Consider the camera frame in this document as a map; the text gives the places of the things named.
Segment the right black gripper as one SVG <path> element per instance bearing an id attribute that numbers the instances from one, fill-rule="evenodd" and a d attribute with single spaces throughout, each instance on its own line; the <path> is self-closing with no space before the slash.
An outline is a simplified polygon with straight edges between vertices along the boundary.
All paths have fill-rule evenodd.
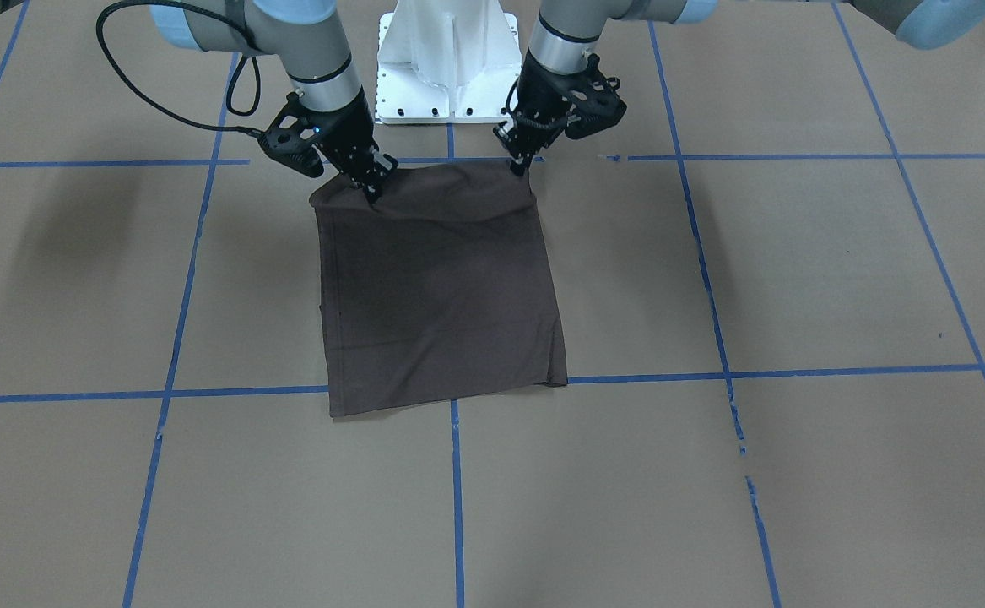
<path id="1" fill-rule="evenodd" d="M 287 94 L 279 114 L 257 135 L 260 149 L 280 165 L 310 178 L 322 176 L 323 161 L 329 161 L 344 176 L 345 185 L 360 189 L 368 204 L 376 204 L 398 161 L 382 153 L 374 139 L 364 89 L 334 111 L 315 111 L 302 101 L 298 93 Z"/>

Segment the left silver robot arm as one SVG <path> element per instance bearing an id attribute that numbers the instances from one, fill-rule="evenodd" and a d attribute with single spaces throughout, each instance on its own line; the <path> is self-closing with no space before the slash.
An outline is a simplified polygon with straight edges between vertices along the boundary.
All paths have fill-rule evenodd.
<path id="1" fill-rule="evenodd" d="M 851 7 L 906 46 L 949 45 L 985 19 L 985 1 L 852 1 Z M 601 72 L 596 52 L 605 24 L 697 24 L 716 1 L 542 1 L 522 71 L 512 84 L 495 136 L 509 170 L 524 176 L 560 135 L 572 141 L 619 124 L 627 111 L 620 81 Z"/>

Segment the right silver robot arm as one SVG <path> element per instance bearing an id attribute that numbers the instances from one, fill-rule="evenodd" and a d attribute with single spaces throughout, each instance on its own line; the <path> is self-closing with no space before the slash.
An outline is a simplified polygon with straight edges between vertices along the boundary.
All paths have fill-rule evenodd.
<path id="1" fill-rule="evenodd" d="M 172 1 L 153 5 L 173 46 L 278 57 L 293 89 L 271 124 L 253 132 L 263 153 L 319 177 L 324 160 L 369 204 L 398 162 L 374 141 L 374 122 L 334 1 Z"/>

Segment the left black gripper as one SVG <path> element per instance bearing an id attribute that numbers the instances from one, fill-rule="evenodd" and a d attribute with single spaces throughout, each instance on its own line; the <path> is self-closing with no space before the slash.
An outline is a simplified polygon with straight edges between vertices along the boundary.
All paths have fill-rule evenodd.
<path id="1" fill-rule="evenodd" d="M 550 72 L 528 52 L 522 72 L 512 82 L 496 124 L 511 161 L 509 170 L 524 176 L 539 151 L 565 135 L 572 141 L 617 126 L 627 112 L 619 94 L 620 80 L 599 69 L 600 56 L 585 58 L 581 72 Z"/>

